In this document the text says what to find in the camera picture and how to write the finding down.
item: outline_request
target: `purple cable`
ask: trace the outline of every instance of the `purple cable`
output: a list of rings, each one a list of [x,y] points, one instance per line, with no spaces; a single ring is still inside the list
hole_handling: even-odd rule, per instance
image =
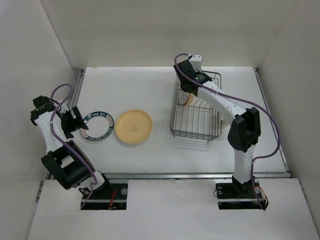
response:
[[[272,121],[274,127],[275,127],[275,131],[276,131],[276,134],[277,134],[277,145],[276,145],[276,148],[275,150],[268,154],[268,155],[264,155],[264,156],[256,156],[253,158],[252,160],[252,163],[251,163],[251,182],[252,182],[252,189],[253,189],[253,192],[254,192],[254,196],[255,198],[257,199],[258,201],[258,204],[259,204],[259,207],[262,209],[262,205],[260,203],[260,200],[259,200],[259,196],[258,194],[256,193],[256,190],[255,190],[255,180],[254,180],[254,162],[257,160],[257,159],[266,159],[266,158],[270,158],[272,157],[273,155],[275,155],[278,150],[280,149],[280,145],[281,145],[281,135],[280,135],[280,129],[279,129],[279,126],[277,125],[276,123],[276,120],[272,117],[272,115],[266,110],[264,109],[262,106],[260,106],[259,104],[256,104],[255,102],[252,102],[252,101],[249,101],[249,100],[245,100],[245,99],[242,99],[242,98],[238,98],[238,97],[235,97],[235,96],[230,96],[230,95],[227,95],[225,93],[221,93],[221,92],[217,92],[213,89],[211,89],[210,87],[207,87],[207,86],[204,86],[202,85],[201,83],[198,83],[196,82],[195,80],[191,79],[190,77],[188,77],[187,75],[185,75],[179,68],[178,66],[178,63],[177,63],[177,59],[181,56],[188,56],[189,57],[189,54],[187,53],[180,53],[178,54],[175,58],[174,58],[174,65],[176,67],[176,69],[179,71],[179,73],[184,76],[186,79],[188,79],[190,82],[192,82],[193,84],[201,87],[201,88],[204,88],[210,92],[213,92],[215,94],[218,94],[220,96],[223,96],[223,97],[226,97],[226,98],[229,98],[229,99],[233,99],[233,100],[237,100],[237,101],[240,101],[240,102],[243,102],[243,103],[246,103],[246,104],[250,104],[250,105],[253,105],[255,107],[257,107],[258,109],[262,110],[269,118],[270,120]]]
[[[88,169],[89,173],[91,174],[91,176],[93,177],[93,180],[94,180],[94,185],[97,185],[98,184],[98,180],[97,180],[97,177],[95,176],[95,173],[94,171],[92,170],[92,168],[89,166],[89,164],[80,156],[79,153],[77,153],[71,146],[69,146],[68,143],[66,143],[65,141],[63,141],[56,133],[55,133],[55,130],[54,130],[54,123],[53,123],[53,120],[54,120],[54,117],[58,111],[58,109],[62,106],[62,104],[64,104],[71,96],[71,89],[72,89],[72,86],[70,84],[62,84],[58,87],[56,87],[52,94],[51,94],[51,98],[54,96],[55,92],[60,89],[61,87],[64,87],[64,86],[68,86],[70,88],[70,91],[68,93],[68,95],[62,100],[62,102],[60,102],[60,104],[54,109],[52,115],[51,115],[51,118],[50,118],[50,129],[51,129],[51,132],[52,132],[52,135],[60,142],[63,144],[63,146],[65,146],[70,152],[72,152],[76,158],[78,158],[82,164]],[[88,195],[88,197],[85,199],[85,201],[83,202],[83,204],[81,205],[81,209],[83,208],[83,206],[86,204],[86,202],[88,201],[88,199],[91,197],[91,194],[93,192],[93,187],[91,187],[91,191]]]

